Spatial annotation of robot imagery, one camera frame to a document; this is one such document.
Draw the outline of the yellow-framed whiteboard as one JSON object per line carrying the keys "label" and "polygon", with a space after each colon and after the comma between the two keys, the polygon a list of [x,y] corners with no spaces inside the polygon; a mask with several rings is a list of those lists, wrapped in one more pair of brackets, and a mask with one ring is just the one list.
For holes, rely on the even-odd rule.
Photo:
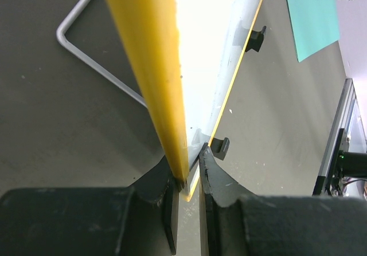
{"label": "yellow-framed whiteboard", "polygon": [[190,200],[263,0],[106,0],[159,141]]}

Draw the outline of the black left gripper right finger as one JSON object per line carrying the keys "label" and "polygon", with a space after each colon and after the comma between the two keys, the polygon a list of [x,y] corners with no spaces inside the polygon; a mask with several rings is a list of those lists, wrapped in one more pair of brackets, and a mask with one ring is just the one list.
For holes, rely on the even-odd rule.
{"label": "black left gripper right finger", "polygon": [[260,196],[199,154],[202,255],[365,255],[366,201]]}

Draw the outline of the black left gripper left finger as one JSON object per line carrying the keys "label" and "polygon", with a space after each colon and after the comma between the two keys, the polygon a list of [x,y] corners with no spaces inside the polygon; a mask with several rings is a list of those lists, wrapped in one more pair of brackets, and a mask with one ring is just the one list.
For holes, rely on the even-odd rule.
{"label": "black left gripper left finger", "polygon": [[127,187],[16,188],[1,197],[2,255],[175,255],[166,158]]}

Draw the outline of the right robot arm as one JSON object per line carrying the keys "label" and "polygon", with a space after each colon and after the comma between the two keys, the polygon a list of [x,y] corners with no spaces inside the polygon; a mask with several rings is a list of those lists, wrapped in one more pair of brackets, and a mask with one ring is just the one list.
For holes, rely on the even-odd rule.
{"label": "right robot arm", "polygon": [[366,195],[366,0],[338,0],[342,61],[347,76],[348,101],[346,147],[337,166],[346,178],[346,196]]}

